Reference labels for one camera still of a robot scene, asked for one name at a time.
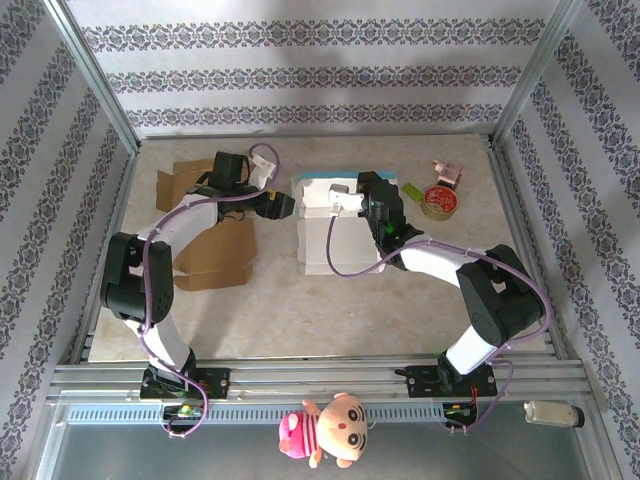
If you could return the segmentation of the teal and white paper box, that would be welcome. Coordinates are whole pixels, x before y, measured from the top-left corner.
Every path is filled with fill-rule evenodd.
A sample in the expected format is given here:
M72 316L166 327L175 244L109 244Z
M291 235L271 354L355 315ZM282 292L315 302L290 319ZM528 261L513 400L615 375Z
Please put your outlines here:
M302 274L330 275L330 264L343 274L353 274L380 260L367 221L358 214L342 212L334 227L329 227L330 186L347 185L355 193L357 177L356 171L329 171L303 173L291 180Z

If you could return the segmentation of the brown cardboard box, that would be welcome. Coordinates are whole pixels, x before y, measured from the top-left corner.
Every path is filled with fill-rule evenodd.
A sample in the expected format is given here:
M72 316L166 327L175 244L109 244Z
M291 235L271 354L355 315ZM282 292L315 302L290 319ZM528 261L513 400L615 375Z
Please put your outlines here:
M212 158L179 161L170 172L159 170L156 209L168 212L188 188L213 167ZM245 285L256 256L253 218L233 213L197 236L173 261L174 285L187 292Z

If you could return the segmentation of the red tape roll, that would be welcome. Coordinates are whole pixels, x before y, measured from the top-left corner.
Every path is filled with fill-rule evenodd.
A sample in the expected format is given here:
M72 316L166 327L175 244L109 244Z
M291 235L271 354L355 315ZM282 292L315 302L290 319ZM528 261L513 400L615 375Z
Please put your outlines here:
M459 205L454 190L442 185L435 185L427 189L421 201L423 214L435 221L450 219Z

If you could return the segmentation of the small pink toy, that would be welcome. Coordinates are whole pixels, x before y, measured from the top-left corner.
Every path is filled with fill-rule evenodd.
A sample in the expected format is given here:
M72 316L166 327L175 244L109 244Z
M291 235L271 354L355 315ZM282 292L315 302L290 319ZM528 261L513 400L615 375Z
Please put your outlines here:
M433 167L437 173L437 184L456 190L464 176L465 169L463 166L452 163L435 160Z

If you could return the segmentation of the plush doll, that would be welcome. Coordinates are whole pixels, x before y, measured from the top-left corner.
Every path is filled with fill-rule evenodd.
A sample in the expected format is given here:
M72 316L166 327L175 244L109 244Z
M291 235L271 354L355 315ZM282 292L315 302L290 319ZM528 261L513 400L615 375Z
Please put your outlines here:
M311 399L302 409L286 414L279 424L279 451L292 459L308 460L317 468L324 455L346 469L363 455L368 443L368 418L359 399L341 392L324 408Z

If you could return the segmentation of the left circuit board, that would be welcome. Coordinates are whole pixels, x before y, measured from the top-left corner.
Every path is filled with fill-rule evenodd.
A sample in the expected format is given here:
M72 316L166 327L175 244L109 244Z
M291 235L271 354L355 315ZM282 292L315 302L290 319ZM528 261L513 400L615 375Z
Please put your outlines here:
M168 406L164 409L163 418L165 420L173 419L199 419L203 415L203 406L197 404L182 404Z

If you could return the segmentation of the grey metal shelf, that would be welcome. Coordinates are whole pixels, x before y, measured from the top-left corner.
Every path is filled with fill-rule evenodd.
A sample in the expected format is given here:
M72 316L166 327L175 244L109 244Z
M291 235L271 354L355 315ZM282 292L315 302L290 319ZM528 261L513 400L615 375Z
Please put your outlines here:
M353 466L311 468L278 449L277 425L204 425L172 439L156 425L70 425L58 408L28 480L622 480L592 425L544 427L520 403L467 434L441 423L372 423Z

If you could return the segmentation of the aluminium back rail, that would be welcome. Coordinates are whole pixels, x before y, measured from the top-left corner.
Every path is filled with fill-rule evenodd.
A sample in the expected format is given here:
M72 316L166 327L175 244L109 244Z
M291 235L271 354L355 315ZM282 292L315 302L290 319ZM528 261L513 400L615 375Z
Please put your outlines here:
M300 139L300 138L350 138L350 137L417 137L417 136L449 136L449 135L477 135L481 138L493 140L494 133L486 133L472 130L462 131L416 131L416 132L384 132L384 131L365 131L365 132L251 132L243 133L222 133L222 134L198 134L185 133L173 135L148 135L140 139L140 142L150 141L178 141L178 140L221 140L221 139Z

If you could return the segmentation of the left aluminium side rail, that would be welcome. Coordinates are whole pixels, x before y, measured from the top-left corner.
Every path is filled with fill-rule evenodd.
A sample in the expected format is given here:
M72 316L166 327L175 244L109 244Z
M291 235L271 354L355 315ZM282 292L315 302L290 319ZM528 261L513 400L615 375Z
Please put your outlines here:
M94 335L101 310L100 290L106 263L108 243L111 236L121 229L139 155L140 153L138 151L131 154L126 168L122 172L117 196L112 205L109 223L104 232L103 248L101 249L97 263L95 264L91 287L85 298L85 304L79 317L77 329L70 346L68 347L66 356L64 357L65 364L79 364L83 362L85 357L87 357L85 349L87 348L87 343Z

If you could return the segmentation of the aluminium front rail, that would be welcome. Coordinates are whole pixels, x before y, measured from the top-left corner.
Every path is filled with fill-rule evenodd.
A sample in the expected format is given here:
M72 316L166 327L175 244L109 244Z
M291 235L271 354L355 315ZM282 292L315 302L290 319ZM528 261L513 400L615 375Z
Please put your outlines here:
M505 401L592 399L593 389L579 360L549 355L508 358L514 364ZM205 367L230 370L231 403L288 403L302 398L325 401L349 392L365 402L409 400L406 381L395 371L408 365L433 364L429 357L327 357L233 359L204 361ZM139 400L144 362L102 362L65 365L55 369L46 399L49 402L108 402Z

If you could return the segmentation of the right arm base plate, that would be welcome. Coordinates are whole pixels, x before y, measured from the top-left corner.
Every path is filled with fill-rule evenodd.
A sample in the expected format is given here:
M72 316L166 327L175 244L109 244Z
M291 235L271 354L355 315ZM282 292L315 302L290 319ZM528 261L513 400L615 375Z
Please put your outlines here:
M410 398L494 397L498 390L493 369L482 365L466 375L442 366L416 365L394 370L405 380Z

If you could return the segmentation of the left aluminium post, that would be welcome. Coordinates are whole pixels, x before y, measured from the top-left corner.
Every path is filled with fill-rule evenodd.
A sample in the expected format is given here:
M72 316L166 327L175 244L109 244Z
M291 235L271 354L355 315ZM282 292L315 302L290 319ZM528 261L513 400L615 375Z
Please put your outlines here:
M130 154L137 154L141 145L140 140L66 0L41 1L55 22L88 86L96 94L110 123L124 142L127 151Z

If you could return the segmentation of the aluminium post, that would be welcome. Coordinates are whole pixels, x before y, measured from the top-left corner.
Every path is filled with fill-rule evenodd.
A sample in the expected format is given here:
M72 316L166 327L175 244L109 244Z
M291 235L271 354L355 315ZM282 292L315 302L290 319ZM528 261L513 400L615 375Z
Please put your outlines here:
M490 135L492 145L500 145L508 136L581 4L582 0L559 0Z
M96 94L110 123L124 142L127 151L130 154L137 154L141 145L140 140L66 0L41 1L55 22L88 86Z

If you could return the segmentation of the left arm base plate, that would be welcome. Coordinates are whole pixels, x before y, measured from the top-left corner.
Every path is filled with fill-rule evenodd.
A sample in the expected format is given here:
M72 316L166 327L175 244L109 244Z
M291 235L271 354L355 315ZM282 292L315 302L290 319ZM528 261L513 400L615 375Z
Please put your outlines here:
M196 368L192 380L199 384L210 399L226 399L230 370L226 368ZM141 400L202 399L199 389L175 374L149 365L140 387Z

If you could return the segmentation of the right aluminium post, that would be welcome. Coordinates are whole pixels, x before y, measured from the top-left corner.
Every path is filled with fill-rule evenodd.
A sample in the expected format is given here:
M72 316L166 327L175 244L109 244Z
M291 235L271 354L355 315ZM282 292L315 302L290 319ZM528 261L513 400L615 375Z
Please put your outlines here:
M490 135L492 145L500 145L508 136L581 4L582 0L559 0Z

